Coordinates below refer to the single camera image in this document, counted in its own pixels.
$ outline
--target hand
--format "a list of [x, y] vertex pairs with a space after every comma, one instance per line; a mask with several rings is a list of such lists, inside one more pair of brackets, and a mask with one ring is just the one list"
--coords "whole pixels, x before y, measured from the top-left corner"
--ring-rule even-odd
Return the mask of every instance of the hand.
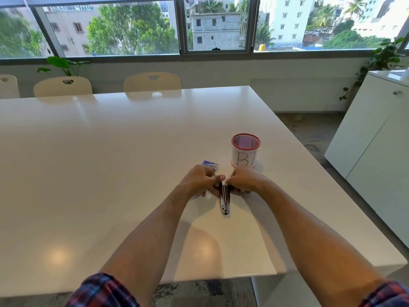
[[234, 186], [234, 191], [258, 192], [261, 184], [266, 180], [268, 178], [257, 171], [249, 167], [238, 166], [234, 169], [232, 176], [226, 180], [226, 184]]
[[225, 175], [215, 175], [214, 171], [204, 165], [196, 165], [187, 173], [180, 182], [180, 186], [187, 190], [189, 198], [195, 195], [206, 195], [206, 190], [214, 196], [220, 197], [219, 192], [213, 187], [226, 179]]

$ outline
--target floor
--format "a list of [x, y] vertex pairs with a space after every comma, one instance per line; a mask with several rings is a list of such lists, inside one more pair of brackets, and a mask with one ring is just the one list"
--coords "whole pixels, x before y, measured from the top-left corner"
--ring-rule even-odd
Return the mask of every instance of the floor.
[[[343, 114], [280, 113], [277, 116], [381, 232], [409, 259], [409, 250], [324, 158], [325, 151], [342, 121]], [[409, 286], [408, 266], [389, 277]], [[61, 307], [69, 295], [70, 293], [0, 298], [0, 307]], [[152, 299], [151, 306], [256, 307], [257, 304], [250, 278], [240, 278], [161, 285]]]

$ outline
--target chair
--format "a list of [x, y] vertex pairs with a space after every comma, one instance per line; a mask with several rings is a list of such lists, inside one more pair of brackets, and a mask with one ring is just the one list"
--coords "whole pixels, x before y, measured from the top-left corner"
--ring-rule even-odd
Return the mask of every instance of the chair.
[[34, 96], [77, 96], [92, 94], [92, 87], [84, 77], [54, 77], [34, 85]]
[[20, 98], [17, 78], [10, 74], [0, 74], [0, 99]]
[[177, 75], [167, 72], [146, 72], [132, 75], [124, 82], [125, 92], [181, 89]]

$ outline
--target sleeve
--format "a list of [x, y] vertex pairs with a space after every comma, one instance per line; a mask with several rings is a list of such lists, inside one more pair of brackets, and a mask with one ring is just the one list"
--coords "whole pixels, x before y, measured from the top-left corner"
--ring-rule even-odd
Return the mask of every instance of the sleeve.
[[387, 281], [369, 294], [358, 307], [409, 307], [409, 289]]
[[65, 307], [139, 307], [133, 295], [118, 280], [99, 273], [84, 280]]

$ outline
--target cabinet door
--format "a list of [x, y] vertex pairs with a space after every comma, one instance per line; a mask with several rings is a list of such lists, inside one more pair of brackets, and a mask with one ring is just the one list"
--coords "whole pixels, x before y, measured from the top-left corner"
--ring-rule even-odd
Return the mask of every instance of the cabinet door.
[[409, 99], [401, 100], [346, 180], [409, 247]]
[[[396, 90], [401, 93], [394, 96]], [[408, 96], [407, 87], [366, 76], [325, 153], [325, 158], [344, 178], [381, 129], [398, 100]]]

